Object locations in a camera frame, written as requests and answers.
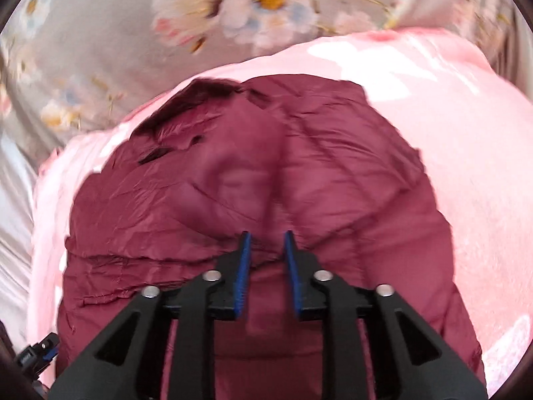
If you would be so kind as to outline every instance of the pink fabric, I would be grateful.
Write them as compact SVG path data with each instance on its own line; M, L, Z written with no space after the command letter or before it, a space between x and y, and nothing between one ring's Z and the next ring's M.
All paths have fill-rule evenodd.
M533 173L527 166L533 156L533 105L497 77L472 44L435 30L323 38L202 76L244 81L276 73L308 73L363 85L372 106L422 150L439 208L453 227L455 281L485 351L492 394L530 340L533 304L521 296L531 296L533 288ZM35 191L30 342L54 325L64 239L80 184L102 168L142 120L189 82L135 111L113 130L73 139L43 170Z

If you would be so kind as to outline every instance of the silver screw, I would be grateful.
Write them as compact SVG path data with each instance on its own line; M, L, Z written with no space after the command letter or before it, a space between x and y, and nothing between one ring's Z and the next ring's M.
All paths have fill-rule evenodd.
M376 292L379 296L391 296L394 295L394 287L390 284L380 284L376 287Z
M155 298L159 294L159 289L155 286L146 286L141 293L145 298Z
M316 271L313 275L316 281L330 281L333 279L333 274L329 271Z
M202 275L206 281L218 281L222 278L222 274L218 271L207 271Z

